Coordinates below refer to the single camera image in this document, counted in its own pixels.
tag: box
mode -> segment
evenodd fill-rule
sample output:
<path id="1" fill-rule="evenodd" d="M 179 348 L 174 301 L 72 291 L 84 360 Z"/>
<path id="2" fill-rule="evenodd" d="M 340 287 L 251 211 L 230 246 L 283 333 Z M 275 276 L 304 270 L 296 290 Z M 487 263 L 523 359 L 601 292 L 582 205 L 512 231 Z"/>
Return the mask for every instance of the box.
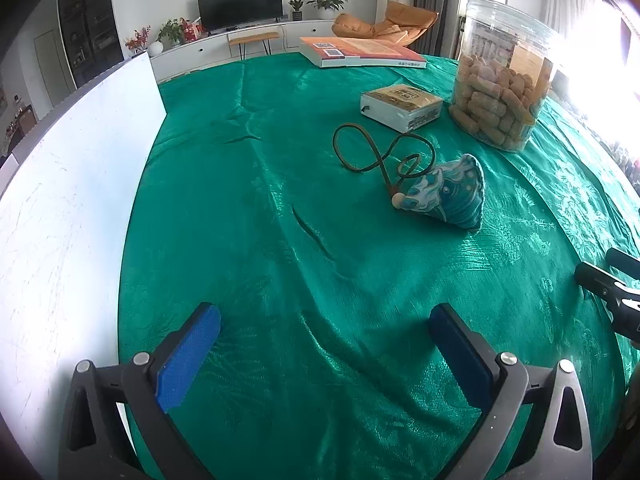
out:
<path id="1" fill-rule="evenodd" d="M 364 116 L 402 134 L 436 120 L 441 110 L 441 97 L 409 85 L 387 86 L 360 96 Z"/>
<path id="2" fill-rule="evenodd" d="M 182 27 L 182 33 L 184 34 L 184 41 L 191 43 L 200 38 L 202 34 L 202 25 L 199 22 L 191 23 L 184 18 L 180 18 L 180 26 Z"/>
<path id="3" fill-rule="evenodd" d="M 404 66 L 425 68 L 427 60 L 387 40 L 300 38 L 300 54 L 320 68 L 332 66 Z"/>

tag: green tablecloth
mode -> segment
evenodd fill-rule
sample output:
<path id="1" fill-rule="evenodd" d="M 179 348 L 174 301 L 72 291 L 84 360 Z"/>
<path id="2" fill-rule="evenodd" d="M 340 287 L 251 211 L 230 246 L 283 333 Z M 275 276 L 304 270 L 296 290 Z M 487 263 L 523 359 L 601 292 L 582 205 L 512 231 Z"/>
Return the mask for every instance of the green tablecloth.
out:
<path id="1" fill-rule="evenodd" d="M 580 260 L 605 266 L 611 246 L 639 254 L 640 200 L 547 100 L 519 155 L 477 142 L 446 111 L 418 130 L 438 162 L 481 161 L 478 234 L 395 210 L 378 170 L 341 166 L 332 133 L 359 122 L 386 149 L 395 132 L 360 115 L 360 94 L 407 82 L 448 98 L 455 62 L 428 61 L 321 70 L 283 54 L 161 86 L 168 115 L 122 264 L 120 358 L 155 348 L 199 302 L 220 307 L 220 338 L 171 412 L 219 480 L 435 476 L 478 416 L 426 330 L 443 301 L 498 351 L 547 367 L 574 361 L 594 454 L 612 435 L 638 356 L 573 272 Z M 403 142 L 392 171 L 424 152 Z M 357 132 L 340 143 L 354 163 L 373 160 Z"/>

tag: red decoration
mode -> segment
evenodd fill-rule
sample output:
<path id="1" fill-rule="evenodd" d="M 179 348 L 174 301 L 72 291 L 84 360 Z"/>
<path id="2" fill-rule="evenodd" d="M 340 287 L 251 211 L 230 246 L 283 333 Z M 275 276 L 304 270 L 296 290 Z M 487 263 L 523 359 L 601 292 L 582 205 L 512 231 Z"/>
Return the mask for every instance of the red decoration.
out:
<path id="1" fill-rule="evenodd" d="M 140 30 L 134 30 L 134 37 L 129 38 L 125 45 L 129 50 L 132 50 L 135 53 L 140 52 L 144 49 L 146 45 L 146 40 L 149 38 L 149 33 L 151 32 L 151 26 L 142 27 Z"/>
<path id="2" fill-rule="evenodd" d="M 199 23 L 191 23 L 184 18 L 180 18 L 180 24 L 182 26 L 182 32 L 184 33 L 184 41 L 187 43 L 196 41 L 202 34 L 202 26 Z"/>

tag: door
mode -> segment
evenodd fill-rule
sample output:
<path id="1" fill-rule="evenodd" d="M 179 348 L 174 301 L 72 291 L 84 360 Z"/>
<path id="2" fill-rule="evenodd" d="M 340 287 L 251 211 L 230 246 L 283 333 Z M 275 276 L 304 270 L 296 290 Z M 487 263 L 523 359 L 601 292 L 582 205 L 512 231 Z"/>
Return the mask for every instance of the door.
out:
<path id="1" fill-rule="evenodd" d="M 69 89 L 65 73 L 60 62 L 58 49 L 56 47 L 56 36 L 53 30 L 45 32 L 33 40 L 36 48 L 36 56 L 44 86 L 49 94 L 51 105 L 55 108 L 66 99 L 71 90 Z"/>

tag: white cabinet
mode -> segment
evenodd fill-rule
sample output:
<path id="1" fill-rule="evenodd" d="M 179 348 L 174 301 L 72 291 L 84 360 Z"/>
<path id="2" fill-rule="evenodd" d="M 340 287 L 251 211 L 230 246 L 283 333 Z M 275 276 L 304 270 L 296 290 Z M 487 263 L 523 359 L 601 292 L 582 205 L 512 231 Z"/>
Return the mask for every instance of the white cabinet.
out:
<path id="1" fill-rule="evenodd" d="M 198 67 L 231 60 L 229 43 L 224 36 L 213 36 L 176 46 L 151 59 L 156 81 L 189 72 Z"/>
<path id="2" fill-rule="evenodd" d="M 322 20 L 315 22 L 289 22 L 285 24 L 285 47 L 296 48 L 300 46 L 300 38 L 326 38 L 334 36 L 331 31 L 332 21 Z"/>
<path id="3" fill-rule="evenodd" d="M 245 36 L 254 36 L 265 32 L 277 32 L 279 38 L 270 40 L 271 53 L 295 52 L 300 47 L 300 38 L 308 36 L 316 38 L 331 37 L 332 21 L 313 20 L 307 22 L 286 22 L 274 25 L 255 25 L 232 32 L 223 32 L 209 36 L 193 43 L 176 46 L 151 59 L 156 81 L 161 82 L 191 70 L 205 68 L 217 64 L 228 63 L 240 59 L 239 46 L 229 46 L 229 41 Z M 264 56 L 261 41 L 246 44 L 246 56 Z"/>

